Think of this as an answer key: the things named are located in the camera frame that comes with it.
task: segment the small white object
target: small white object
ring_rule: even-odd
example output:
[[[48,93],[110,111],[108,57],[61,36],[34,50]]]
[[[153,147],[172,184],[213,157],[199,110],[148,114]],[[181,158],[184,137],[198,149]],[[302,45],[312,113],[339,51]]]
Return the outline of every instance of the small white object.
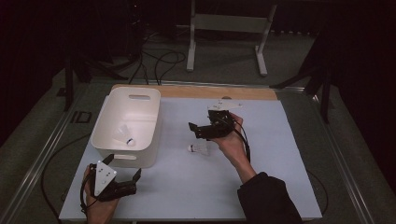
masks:
[[[203,155],[208,156],[209,150],[207,148],[207,141],[205,139],[197,139],[194,144],[188,146],[187,150],[189,152],[199,152]]]
[[[128,147],[133,147],[135,144],[131,132],[129,131],[126,124],[122,124],[118,129],[114,131],[113,138],[122,143],[125,143]]]
[[[212,105],[208,109],[220,111],[220,110],[230,110],[238,107],[242,107],[242,105],[229,102],[228,100],[225,101],[219,100],[216,105]]]
[[[98,162],[96,165],[95,196],[98,196],[107,185],[116,177],[117,172],[108,165]]]

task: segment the metal rail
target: metal rail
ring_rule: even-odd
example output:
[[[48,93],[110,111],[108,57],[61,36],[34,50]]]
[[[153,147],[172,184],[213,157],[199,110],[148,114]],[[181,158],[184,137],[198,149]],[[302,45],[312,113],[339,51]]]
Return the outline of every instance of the metal rail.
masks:
[[[59,140],[64,134],[64,130],[67,127],[68,121],[72,117],[73,114],[72,111],[75,108],[81,96],[83,95],[83,92],[85,91],[83,90],[83,88],[84,87],[78,88],[78,91],[76,92],[76,100],[70,106],[67,112],[62,113],[62,116],[60,117],[58,123],[56,124],[53,132],[49,136],[46,145],[44,145],[43,148],[41,149],[33,165],[29,168],[26,175],[24,176],[20,186],[16,190],[5,212],[0,217],[0,223],[2,224],[15,223],[18,214],[22,210],[25,202],[30,196],[30,193],[35,187],[35,183],[41,176],[41,172],[43,171],[44,166],[48,162],[50,156],[57,147]]]

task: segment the table leg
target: table leg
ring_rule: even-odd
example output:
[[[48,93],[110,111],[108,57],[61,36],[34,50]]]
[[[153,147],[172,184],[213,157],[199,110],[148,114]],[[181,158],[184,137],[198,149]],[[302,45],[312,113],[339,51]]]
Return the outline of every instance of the table leg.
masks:
[[[192,72],[194,70],[195,60],[195,0],[191,0],[191,25],[190,25],[190,47],[189,55],[187,57],[187,71]]]
[[[262,56],[262,50],[264,49],[265,42],[267,40],[268,34],[270,33],[271,24],[275,15],[276,5],[271,6],[270,13],[267,17],[267,21],[264,26],[264,31],[262,32],[262,42],[259,46],[256,46],[256,57],[257,57],[257,64],[259,65],[260,75],[266,77],[268,72],[265,66],[264,57]]]

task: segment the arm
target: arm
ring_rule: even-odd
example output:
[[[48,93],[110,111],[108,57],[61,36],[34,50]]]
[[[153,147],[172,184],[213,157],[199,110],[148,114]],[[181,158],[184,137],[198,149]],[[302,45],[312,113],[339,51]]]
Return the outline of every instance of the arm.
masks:
[[[242,118],[231,115],[236,123],[235,129],[241,132]],[[256,174],[238,134],[232,132],[212,141],[219,145],[219,149],[239,174],[243,185],[238,190],[238,197],[248,223],[302,223],[285,182],[266,173]]]
[[[84,178],[90,172],[90,167],[87,166],[87,169],[84,173]],[[120,199],[115,199],[110,202],[99,202],[96,201],[91,196],[90,191],[90,182],[88,181],[84,187],[85,192],[87,193],[86,202],[89,208],[87,209],[87,222],[89,224],[106,224],[109,223],[111,218],[113,218],[114,211],[119,203]]]

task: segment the bin handle hole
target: bin handle hole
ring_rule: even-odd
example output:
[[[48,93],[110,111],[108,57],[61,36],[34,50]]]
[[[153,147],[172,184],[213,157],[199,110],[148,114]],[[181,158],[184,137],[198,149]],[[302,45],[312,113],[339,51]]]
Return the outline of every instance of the bin handle hole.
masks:
[[[131,94],[128,96],[132,100],[147,100],[149,101],[151,98],[147,95],[136,95],[136,94]]]

